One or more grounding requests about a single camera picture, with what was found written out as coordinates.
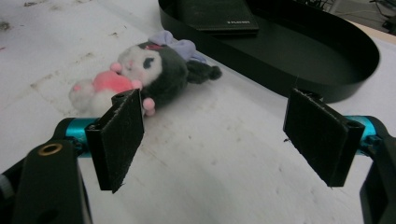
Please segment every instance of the kuromi plush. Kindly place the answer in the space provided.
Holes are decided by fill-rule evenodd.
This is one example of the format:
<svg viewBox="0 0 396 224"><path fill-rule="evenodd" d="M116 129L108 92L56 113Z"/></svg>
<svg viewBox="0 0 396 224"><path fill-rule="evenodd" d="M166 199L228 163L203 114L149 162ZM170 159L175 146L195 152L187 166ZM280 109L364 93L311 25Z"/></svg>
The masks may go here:
<svg viewBox="0 0 396 224"><path fill-rule="evenodd" d="M125 50L105 73L76 83L69 92L74 108L101 117L111 107L114 94L140 88L143 108L152 116L180 95L188 83L202 84L221 77L219 68L206 64L192 42L176 41L167 31Z"/></svg>

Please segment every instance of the white table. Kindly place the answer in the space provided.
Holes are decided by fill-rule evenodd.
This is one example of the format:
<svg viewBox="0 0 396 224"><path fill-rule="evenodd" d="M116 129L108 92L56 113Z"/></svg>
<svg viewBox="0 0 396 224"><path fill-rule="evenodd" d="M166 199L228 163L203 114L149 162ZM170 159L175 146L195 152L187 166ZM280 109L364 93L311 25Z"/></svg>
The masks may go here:
<svg viewBox="0 0 396 224"><path fill-rule="evenodd" d="M67 94L126 48L162 29L157 0L0 3L0 171L76 117ZM372 115L396 135L396 45L373 35L381 62L360 90L330 106ZM359 191L371 160L356 157L346 185L329 189L283 133L287 99L220 65L145 120L146 135L116 194L100 191L79 159L93 221L107 223L362 223Z"/></svg>

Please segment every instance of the oval tray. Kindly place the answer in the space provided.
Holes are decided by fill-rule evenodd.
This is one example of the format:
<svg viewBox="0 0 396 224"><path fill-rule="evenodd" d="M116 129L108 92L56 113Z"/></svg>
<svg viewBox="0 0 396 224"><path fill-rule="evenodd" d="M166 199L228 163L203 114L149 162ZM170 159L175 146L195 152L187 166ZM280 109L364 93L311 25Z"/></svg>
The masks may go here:
<svg viewBox="0 0 396 224"><path fill-rule="evenodd" d="M176 0L159 0L163 28L175 38L283 96L296 87L326 103L346 99L379 63L373 40L348 21L291 0L247 4L257 35L213 36L179 21Z"/></svg>

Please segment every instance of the stain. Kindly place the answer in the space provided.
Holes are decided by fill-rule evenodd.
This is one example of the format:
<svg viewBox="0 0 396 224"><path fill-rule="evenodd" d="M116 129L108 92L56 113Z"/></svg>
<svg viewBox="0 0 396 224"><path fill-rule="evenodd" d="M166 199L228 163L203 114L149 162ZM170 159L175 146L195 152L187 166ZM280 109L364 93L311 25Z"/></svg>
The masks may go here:
<svg viewBox="0 0 396 224"><path fill-rule="evenodd" d="M40 78L37 82L30 84L30 87L32 87L35 91L38 91L42 83L44 83L47 80L50 80L52 78L53 78L53 74L48 74L48 75Z"/></svg>
<svg viewBox="0 0 396 224"><path fill-rule="evenodd" d="M24 7L32 7L32 6L35 6L35 5L37 5L38 3L36 3L36 2L28 2L28 3L25 3L25 4L23 4L23 6Z"/></svg>
<svg viewBox="0 0 396 224"><path fill-rule="evenodd" d="M25 2L23 4L23 6L24 7L32 7L32 6L35 6L35 5L38 5L38 4L41 4L41 3L45 3L45 2L48 2L48 0L41 0L41 1L35 1L35 2Z"/></svg>
<svg viewBox="0 0 396 224"><path fill-rule="evenodd" d="M137 183L139 183L142 187L145 187L146 185L136 176L134 176L134 179L137 181Z"/></svg>
<svg viewBox="0 0 396 224"><path fill-rule="evenodd" d="M82 63L82 62L89 60L91 58L94 58L94 57L95 57L95 55L93 53L88 52L84 56L80 57L79 60L76 61L76 63Z"/></svg>
<svg viewBox="0 0 396 224"><path fill-rule="evenodd" d="M50 7L49 10L51 10L51 11L61 11L62 8L60 6L56 6L55 5L55 6Z"/></svg>
<svg viewBox="0 0 396 224"><path fill-rule="evenodd" d="M75 1L75 3L77 3L77 4L85 4L85 3L88 3L88 2L91 2L92 0L76 0Z"/></svg>
<svg viewBox="0 0 396 224"><path fill-rule="evenodd" d="M114 37L116 37L116 38L118 38L119 37L119 34L117 34L116 32L114 32L113 34L111 34L112 36L114 36Z"/></svg>
<svg viewBox="0 0 396 224"><path fill-rule="evenodd" d="M0 31L8 31L8 30L10 30L11 29L11 25L9 25L9 23L8 22L6 22L6 21L2 21L2 22L0 22Z"/></svg>

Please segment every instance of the pink plush paw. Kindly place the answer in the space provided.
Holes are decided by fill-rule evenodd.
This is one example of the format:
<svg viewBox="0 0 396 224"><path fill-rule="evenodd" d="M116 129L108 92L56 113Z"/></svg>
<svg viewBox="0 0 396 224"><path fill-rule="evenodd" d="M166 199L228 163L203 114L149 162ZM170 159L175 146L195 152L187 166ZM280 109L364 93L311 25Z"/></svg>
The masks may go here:
<svg viewBox="0 0 396 224"><path fill-rule="evenodd" d="M155 114L155 109L152 110L146 110L145 115L148 117L151 117Z"/></svg>
<svg viewBox="0 0 396 224"><path fill-rule="evenodd" d="M146 98L143 101L143 108L145 109L146 116L153 116L155 114L155 102L151 98Z"/></svg>
<svg viewBox="0 0 396 224"><path fill-rule="evenodd" d="M154 103L154 100L152 100L151 98L146 98L143 101L143 108L145 110L153 110L154 107L155 107L155 103Z"/></svg>
<svg viewBox="0 0 396 224"><path fill-rule="evenodd" d="M122 71L122 65L120 63L113 63L110 65L110 70L120 74Z"/></svg>
<svg viewBox="0 0 396 224"><path fill-rule="evenodd" d="M139 80L133 80L133 81L131 81L131 83L132 83L132 89L139 89L139 90L142 90L143 89L143 84L142 84L142 82L141 81L139 81Z"/></svg>

